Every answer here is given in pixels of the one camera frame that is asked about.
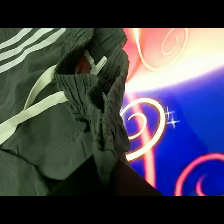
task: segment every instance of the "illuminated display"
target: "illuminated display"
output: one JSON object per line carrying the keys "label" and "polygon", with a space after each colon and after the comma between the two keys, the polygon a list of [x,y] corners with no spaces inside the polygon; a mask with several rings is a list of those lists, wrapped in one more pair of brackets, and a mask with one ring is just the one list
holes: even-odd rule
{"label": "illuminated display", "polygon": [[164,195],[224,195],[224,29],[124,31],[127,159]]}

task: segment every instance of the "sparkle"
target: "sparkle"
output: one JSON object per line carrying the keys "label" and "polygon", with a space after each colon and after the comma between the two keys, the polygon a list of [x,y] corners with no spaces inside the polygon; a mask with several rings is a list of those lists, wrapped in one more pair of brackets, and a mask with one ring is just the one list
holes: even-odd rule
{"label": "sparkle", "polygon": [[173,125],[173,128],[175,129],[175,127],[176,127],[175,124],[178,123],[178,122],[180,122],[180,121],[175,121],[174,118],[173,118],[173,116],[172,116],[171,121],[170,122],[167,122],[166,124],[172,124]]}
{"label": "sparkle", "polygon": [[173,113],[175,113],[175,111],[169,111],[169,108],[166,107],[166,113],[165,114],[167,114],[168,120],[170,119],[170,114],[173,114]]}

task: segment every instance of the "three white stripes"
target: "three white stripes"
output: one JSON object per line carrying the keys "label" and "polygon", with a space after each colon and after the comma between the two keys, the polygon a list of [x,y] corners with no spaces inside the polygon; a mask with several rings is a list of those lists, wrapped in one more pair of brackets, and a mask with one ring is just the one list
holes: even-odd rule
{"label": "three white stripes", "polygon": [[[14,43],[17,43],[19,40],[21,40],[25,35],[27,35],[30,31],[32,30],[32,28],[25,28],[22,29],[17,35],[15,35],[14,37],[12,37],[11,39],[3,42],[0,44],[0,49],[3,49],[5,47],[8,47],[10,45],[13,45]],[[19,54],[26,46],[36,42],[39,38],[41,38],[44,34],[52,31],[53,28],[42,28],[39,29],[36,33],[34,33],[33,36],[31,36],[29,39],[27,39],[25,42],[23,42],[20,46],[8,50],[6,52],[3,52],[0,54],[0,61],[5,60],[7,58],[10,58],[12,56],[15,56],[17,54]],[[30,54],[31,52],[40,50],[44,47],[47,47],[49,45],[51,45],[53,42],[55,42],[64,32],[65,32],[65,28],[61,28],[59,29],[57,32],[51,34],[49,37],[47,37],[46,39],[44,39],[43,41],[41,41],[38,44],[35,44],[29,48],[27,48],[19,57],[17,57],[16,59],[0,66],[0,73],[5,72],[7,70],[9,70],[10,68],[18,65],[19,63],[21,63],[28,54]]]}

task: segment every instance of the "wrinkled fabric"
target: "wrinkled fabric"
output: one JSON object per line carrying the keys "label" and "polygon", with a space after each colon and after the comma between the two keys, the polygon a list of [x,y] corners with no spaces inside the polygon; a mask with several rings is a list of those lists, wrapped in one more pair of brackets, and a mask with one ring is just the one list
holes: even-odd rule
{"label": "wrinkled fabric", "polygon": [[[7,32],[1,41],[13,36],[12,29]],[[1,37],[7,32],[0,30]],[[1,73],[0,64],[1,123],[22,110],[36,80],[55,64],[54,80],[34,103],[58,91],[64,91],[68,99],[20,124],[0,146],[0,163],[5,164],[5,171],[0,172],[0,179],[5,180],[0,183],[0,195],[46,195],[91,155],[101,182],[108,183],[117,157],[125,158],[130,148],[119,115],[128,72],[128,58],[122,50],[125,42],[120,28],[66,29],[51,45],[28,54],[6,72]],[[0,49],[0,60],[7,49]],[[75,74],[85,50],[95,64],[107,57],[98,76]]]}

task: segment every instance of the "glowing swirl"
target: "glowing swirl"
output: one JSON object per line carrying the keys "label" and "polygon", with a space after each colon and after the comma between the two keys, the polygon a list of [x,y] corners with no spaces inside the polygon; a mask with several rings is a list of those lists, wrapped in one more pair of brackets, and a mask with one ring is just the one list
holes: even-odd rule
{"label": "glowing swirl", "polygon": [[[152,137],[152,139],[149,141],[148,144],[144,145],[142,148],[138,149],[137,151],[128,153],[126,155],[128,161],[134,160],[134,159],[142,156],[143,154],[145,154],[148,150],[150,150],[159,141],[161,135],[163,134],[165,124],[166,124],[166,116],[165,116],[165,111],[164,111],[163,107],[156,100],[153,100],[150,98],[140,98],[140,99],[137,99],[137,100],[131,102],[121,111],[121,113],[120,113],[121,116],[123,117],[125,112],[127,110],[129,110],[131,107],[134,107],[135,105],[141,104],[141,103],[146,103],[146,104],[152,105],[158,110],[159,117],[160,117],[159,126],[156,130],[156,133],[154,134],[154,136]],[[143,133],[143,131],[147,125],[147,119],[146,119],[145,115],[143,115],[141,113],[135,113],[131,117],[129,117],[129,120],[134,116],[140,116],[143,119],[144,124],[139,133],[135,134],[134,136],[129,137],[129,139],[132,139],[132,140],[137,138],[138,136],[140,136]]]}
{"label": "glowing swirl", "polygon": [[[174,191],[174,195],[175,196],[182,196],[182,191],[183,191],[183,186],[184,186],[184,182],[186,181],[187,177],[189,176],[189,174],[200,164],[204,163],[204,162],[208,162],[208,161],[212,161],[212,160],[219,160],[224,162],[224,155],[223,154],[209,154],[209,155],[205,155],[205,156],[201,156],[198,157],[197,159],[195,159],[193,162],[191,162],[181,173],[181,175],[178,177],[177,183],[176,183],[176,187],[175,187],[175,191]],[[201,185],[202,185],[202,181],[204,179],[204,176],[201,177],[198,181],[198,183],[196,184],[196,192],[198,195],[205,195],[202,192],[201,189]]]}
{"label": "glowing swirl", "polygon": [[[167,33],[167,35],[166,35],[166,37],[165,37],[165,39],[164,39],[164,41],[163,41],[163,43],[162,43],[162,54],[165,55],[165,56],[172,54],[172,53],[175,51],[175,49],[177,48],[177,45],[178,45],[178,42],[179,42],[179,38],[178,38],[178,36],[176,35],[176,44],[175,44],[175,46],[174,46],[170,51],[168,51],[168,52],[166,52],[166,51],[164,50],[164,45],[165,45],[165,43],[166,43],[166,41],[167,41],[167,38],[169,37],[169,35],[170,35],[175,29],[176,29],[176,28],[172,28],[172,29]],[[180,49],[179,53],[176,55],[176,57],[169,63],[169,65],[173,64],[173,63],[180,57],[180,55],[183,53],[183,51],[184,51],[184,49],[185,49],[185,47],[186,47],[186,44],[187,44],[187,41],[188,41],[188,29],[187,29],[187,28],[184,28],[184,31],[185,31],[185,40],[184,40],[183,46],[182,46],[182,48]],[[158,72],[158,71],[161,71],[161,70],[163,70],[163,69],[166,69],[166,66],[165,66],[165,67],[153,67],[153,66],[149,65],[149,64],[145,61],[145,59],[144,59],[144,57],[143,57],[143,55],[142,55],[142,50],[141,50],[139,28],[134,28],[134,34],[135,34],[135,41],[136,41],[136,45],[137,45],[137,49],[138,49],[138,53],[139,53],[139,56],[140,56],[140,58],[141,58],[141,61],[142,61],[143,65],[144,65],[147,69],[149,69],[150,71],[152,71],[152,72]]]}

